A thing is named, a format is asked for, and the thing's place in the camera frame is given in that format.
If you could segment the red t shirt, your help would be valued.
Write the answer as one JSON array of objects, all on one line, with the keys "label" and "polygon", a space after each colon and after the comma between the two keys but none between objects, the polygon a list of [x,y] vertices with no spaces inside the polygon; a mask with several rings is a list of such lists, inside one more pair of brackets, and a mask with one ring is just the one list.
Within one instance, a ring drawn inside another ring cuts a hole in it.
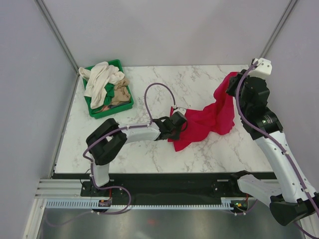
[{"label": "red t shirt", "polygon": [[186,110],[186,130],[180,133],[178,140],[168,140],[173,143],[176,152],[182,151],[193,142],[203,141],[211,132],[228,134],[235,126],[233,97],[226,93],[230,78],[235,76],[237,72],[231,72],[224,78],[213,94],[214,103],[205,106],[201,111]]}]

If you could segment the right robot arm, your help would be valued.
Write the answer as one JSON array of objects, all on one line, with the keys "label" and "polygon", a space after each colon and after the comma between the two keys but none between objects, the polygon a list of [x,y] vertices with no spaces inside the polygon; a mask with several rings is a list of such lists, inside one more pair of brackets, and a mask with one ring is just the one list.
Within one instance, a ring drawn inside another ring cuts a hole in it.
[{"label": "right robot arm", "polygon": [[266,156],[280,187],[269,186],[243,170],[231,175],[228,190],[234,196],[246,193],[255,197],[269,207],[279,224],[287,226],[314,214],[319,208],[319,194],[298,167],[283,126],[267,106],[270,90],[266,81],[244,73],[227,76],[226,93],[239,97],[236,103],[242,125]]}]

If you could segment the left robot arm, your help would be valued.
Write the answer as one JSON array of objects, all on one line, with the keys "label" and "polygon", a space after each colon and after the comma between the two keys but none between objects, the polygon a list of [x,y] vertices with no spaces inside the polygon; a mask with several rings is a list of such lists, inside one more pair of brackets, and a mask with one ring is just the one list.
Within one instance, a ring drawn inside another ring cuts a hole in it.
[{"label": "left robot arm", "polygon": [[125,144],[179,139],[186,129],[187,119],[180,111],[169,117],[153,119],[150,124],[120,125],[114,118],[107,119],[87,137],[87,149],[83,153],[91,163],[92,190],[99,196],[109,192],[109,164]]}]

